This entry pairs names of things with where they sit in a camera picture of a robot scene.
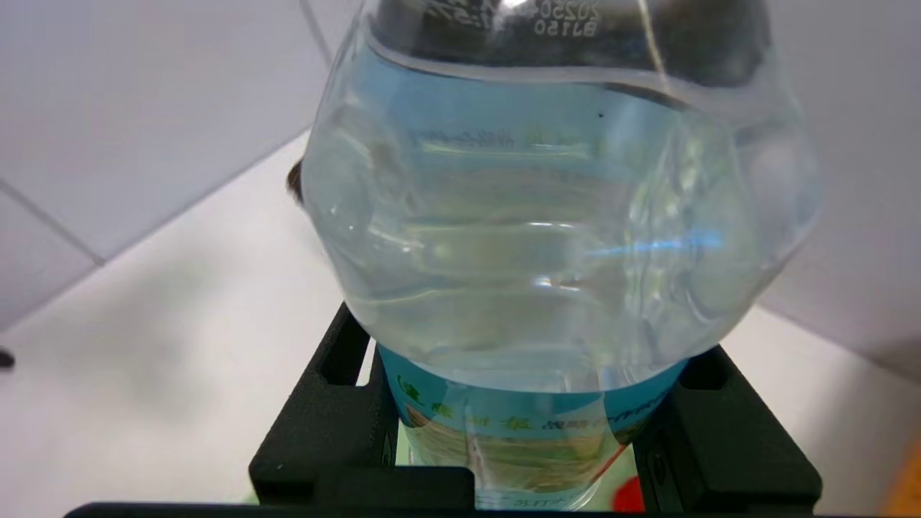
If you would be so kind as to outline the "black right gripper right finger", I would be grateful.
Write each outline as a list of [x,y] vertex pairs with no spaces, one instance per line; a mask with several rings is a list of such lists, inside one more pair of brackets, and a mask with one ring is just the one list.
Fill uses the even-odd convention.
[[812,514],[822,495],[723,347],[688,361],[632,448],[648,514]]

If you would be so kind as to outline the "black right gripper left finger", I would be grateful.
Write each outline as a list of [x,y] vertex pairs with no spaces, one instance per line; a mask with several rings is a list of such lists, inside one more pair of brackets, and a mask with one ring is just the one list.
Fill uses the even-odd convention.
[[342,305],[249,465],[273,506],[471,506],[465,468],[397,466],[399,417],[381,355],[358,374],[371,338]]

